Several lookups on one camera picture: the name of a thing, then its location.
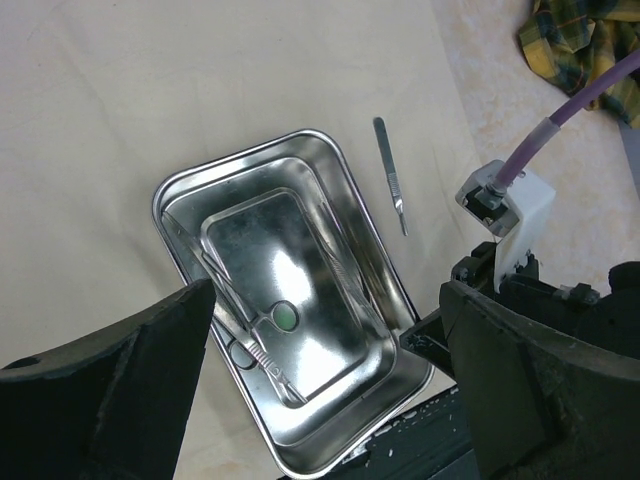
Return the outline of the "beige cloth wrap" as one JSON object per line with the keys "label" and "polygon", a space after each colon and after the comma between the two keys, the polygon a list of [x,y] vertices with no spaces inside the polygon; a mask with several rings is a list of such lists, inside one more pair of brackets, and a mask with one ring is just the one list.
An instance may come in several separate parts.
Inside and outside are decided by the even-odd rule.
{"label": "beige cloth wrap", "polygon": [[178,290],[157,186],[302,128],[339,144],[411,299],[432,310],[483,233],[454,201],[478,157],[431,2],[3,2],[2,363]]}

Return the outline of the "steel clamp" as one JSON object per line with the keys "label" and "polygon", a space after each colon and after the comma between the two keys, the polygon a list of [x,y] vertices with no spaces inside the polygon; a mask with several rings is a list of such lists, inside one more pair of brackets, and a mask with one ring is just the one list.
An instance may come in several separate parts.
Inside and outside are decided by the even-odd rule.
{"label": "steel clamp", "polygon": [[210,276],[214,285],[231,308],[230,319],[224,319],[217,315],[214,318],[244,349],[272,384],[282,390],[284,396],[295,407],[307,404],[308,399],[295,387],[293,382],[285,375],[284,370],[259,342],[256,329],[258,324],[263,321],[277,326],[276,320],[279,314],[282,314],[286,320],[294,320],[297,323],[299,314],[296,307],[289,301],[279,300],[269,310],[260,310],[234,285],[218,262],[203,248],[201,242],[197,241],[171,214],[167,211],[163,212],[162,221],[171,228],[174,235],[202,264],[203,269]]}

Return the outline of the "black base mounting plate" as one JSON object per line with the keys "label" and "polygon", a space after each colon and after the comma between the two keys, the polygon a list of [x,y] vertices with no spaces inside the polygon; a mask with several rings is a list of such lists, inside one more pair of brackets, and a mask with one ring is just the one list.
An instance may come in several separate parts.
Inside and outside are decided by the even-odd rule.
{"label": "black base mounting plate", "polygon": [[478,479],[459,388],[398,415],[328,479]]}

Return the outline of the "steel scalpel handle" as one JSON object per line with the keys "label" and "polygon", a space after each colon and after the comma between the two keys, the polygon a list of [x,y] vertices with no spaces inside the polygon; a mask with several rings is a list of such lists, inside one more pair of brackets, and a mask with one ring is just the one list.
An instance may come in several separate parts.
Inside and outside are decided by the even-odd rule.
{"label": "steel scalpel handle", "polygon": [[384,119],[375,117],[373,119],[373,128],[394,209],[398,215],[402,234],[407,237],[409,232],[404,214],[404,201]]}

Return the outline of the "long steel tweezers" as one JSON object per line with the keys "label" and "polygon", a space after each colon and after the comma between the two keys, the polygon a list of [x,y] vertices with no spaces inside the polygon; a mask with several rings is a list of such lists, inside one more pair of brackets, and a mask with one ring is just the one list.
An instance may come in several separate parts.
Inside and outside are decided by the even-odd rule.
{"label": "long steel tweezers", "polygon": [[384,321],[365,295],[366,289],[363,287],[359,268],[356,268],[358,275],[348,270],[326,240],[322,230],[315,223],[311,225],[311,228],[350,312],[354,314],[360,325],[365,324],[380,335],[384,330]]}

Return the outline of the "yellow plaid shirt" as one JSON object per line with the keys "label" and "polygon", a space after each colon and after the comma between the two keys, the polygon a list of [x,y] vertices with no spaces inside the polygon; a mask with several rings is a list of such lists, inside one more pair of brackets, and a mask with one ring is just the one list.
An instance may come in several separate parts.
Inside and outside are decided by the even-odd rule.
{"label": "yellow plaid shirt", "polygon": [[533,73],[570,98],[553,124],[586,109],[639,127],[637,1],[534,1],[517,38]]}

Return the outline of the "steel instrument tray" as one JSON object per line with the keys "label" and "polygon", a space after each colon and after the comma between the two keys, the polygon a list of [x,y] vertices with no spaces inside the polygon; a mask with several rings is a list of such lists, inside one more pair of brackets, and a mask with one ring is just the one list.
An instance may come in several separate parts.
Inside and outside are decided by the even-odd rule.
{"label": "steel instrument tray", "polygon": [[[327,474],[429,384],[434,369],[404,350],[418,319],[339,146],[305,129],[195,166],[157,188],[152,215],[182,279],[210,278],[171,228],[171,214],[260,310],[291,302],[299,320],[260,322],[257,336],[308,399],[295,407],[214,318],[232,310],[216,287],[211,333],[278,467]],[[311,228],[358,275],[384,321],[350,312]]]}

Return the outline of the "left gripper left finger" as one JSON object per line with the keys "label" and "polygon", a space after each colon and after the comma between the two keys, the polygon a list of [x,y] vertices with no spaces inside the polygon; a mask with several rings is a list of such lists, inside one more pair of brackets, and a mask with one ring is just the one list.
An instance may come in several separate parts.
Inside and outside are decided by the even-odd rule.
{"label": "left gripper left finger", "polygon": [[1,370],[4,479],[170,479],[216,301],[198,280]]}

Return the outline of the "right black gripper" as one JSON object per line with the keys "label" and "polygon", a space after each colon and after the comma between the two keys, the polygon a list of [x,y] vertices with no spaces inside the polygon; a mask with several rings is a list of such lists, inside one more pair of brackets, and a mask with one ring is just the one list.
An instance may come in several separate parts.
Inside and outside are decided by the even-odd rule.
{"label": "right black gripper", "polygon": [[[609,272],[611,293],[602,297],[587,284],[554,287],[539,280],[539,262],[531,253],[527,264],[504,277],[494,290],[495,243],[484,242],[458,262],[451,278],[489,300],[590,345],[582,365],[611,378],[639,378],[639,264],[626,262]],[[474,374],[454,365],[449,331],[436,310],[400,336],[401,347],[442,370],[454,380],[524,380],[526,360],[517,347],[500,353],[487,345]]]}

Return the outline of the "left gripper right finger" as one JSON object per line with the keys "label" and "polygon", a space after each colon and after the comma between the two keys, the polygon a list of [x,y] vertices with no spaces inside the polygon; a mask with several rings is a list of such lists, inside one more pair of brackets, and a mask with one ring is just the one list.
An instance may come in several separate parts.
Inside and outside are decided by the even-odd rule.
{"label": "left gripper right finger", "polygon": [[638,360],[458,281],[439,303],[482,478],[638,478]]}

